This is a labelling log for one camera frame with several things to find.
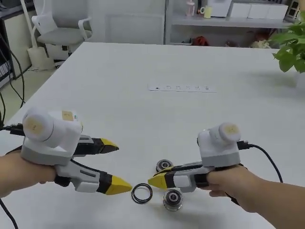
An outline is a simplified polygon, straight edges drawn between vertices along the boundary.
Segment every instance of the white tabletop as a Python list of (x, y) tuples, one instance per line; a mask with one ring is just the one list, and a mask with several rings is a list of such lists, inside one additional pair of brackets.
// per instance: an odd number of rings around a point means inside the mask
[[(200, 160), (198, 132), (225, 121), (239, 125), (244, 140), (265, 148), (284, 182), (305, 186), (305, 100), (295, 94), (289, 73), (281, 73), (272, 50), (84, 43), (18, 111), (73, 109), (83, 133), (117, 143), (119, 151), (87, 156), (87, 166), (147, 182), (158, 160), (175, 165)], [(152, 92), (150, 83), (209, 86), (217, 93)], [(22, 138), (0, 132), (1, 153)], [(241, 151), (242, 162), (257, 175), (277, 181), (262, 152)], [(183, 208), (167, 211), (163, 192), (138, 205), (129, 193), (116, 196), (75, 192), (53, 183), (12, 193), (4, 202), (21, 229), (271, 229), (256, 214), (229, 198), (206, 191), (184, 194)], [(1, 228), (12, 228), (3, 212)]]

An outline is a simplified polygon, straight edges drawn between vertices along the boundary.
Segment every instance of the sticker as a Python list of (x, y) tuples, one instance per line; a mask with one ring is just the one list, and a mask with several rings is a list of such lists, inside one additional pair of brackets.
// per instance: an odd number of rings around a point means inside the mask
[(72, 121), (73, 122), (73, 113), (71, 111), (62, 111), (62, 119), (64, 121)]
[(43, 131), (43, 125), (34, 118), (27, 118), (23, 128), (35, 135), (40, 135)]
[(228, 135), (234, 135), (234, 134), (238, 134), (239, 133), (239, 129), (236, 125), (226, 125), (224, 127), (224, 131), (228, 134)]

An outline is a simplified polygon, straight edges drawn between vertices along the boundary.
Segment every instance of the black rubber o-ring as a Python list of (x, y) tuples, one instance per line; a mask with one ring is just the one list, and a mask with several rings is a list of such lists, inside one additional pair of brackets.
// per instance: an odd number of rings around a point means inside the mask
[[(149, 190), (149, 197), (147, 199), (139, 199), (136, 197), (135, 195), (135, 191), (136, 189), (138, 189), (139, 187), (146, 187)], [(145, 183), (140, 183), (138, 185), (136, 185), (133, 189), (132, 189), (132, 200), (137, 203), (137, 204), (146, 204), (148, 201), (150, 201), (153, 197), (153, 189), (152, 187), (150, 187), (150, 185), (145, 184)]]

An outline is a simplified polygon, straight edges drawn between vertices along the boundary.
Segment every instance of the human hand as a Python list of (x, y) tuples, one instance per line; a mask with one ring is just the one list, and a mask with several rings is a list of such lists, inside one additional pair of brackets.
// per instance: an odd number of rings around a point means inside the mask
[(255, 212), (255, 195), (264, 180), (243, 166), (228, 170), (214, 171), (207, 175), (211, 197), (227, 197), (226, 193), (237, 199), (239, 205), (248, 212)]
[(54, 167), (28, 162), (21, 158), (20, 151), (3, 156), (1, 161), (3, 161), (1, 176), (6, 180), (6, 194), (38, 183), (52, 182), (56, 176)]

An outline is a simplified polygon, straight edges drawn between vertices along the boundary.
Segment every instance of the white shelf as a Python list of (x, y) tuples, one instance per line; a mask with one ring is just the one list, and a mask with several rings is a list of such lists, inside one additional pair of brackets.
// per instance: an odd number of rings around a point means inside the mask
[(244, 27), (244, 28), (274, 28), (284, 29), (292, 23), (273, 19), (251, 19), (251, 18), (203, 18), (202, 15), (183, 16), (173, 15), (172, 25), (194, 25), (194, 26), (221, 26), (221, 27)]

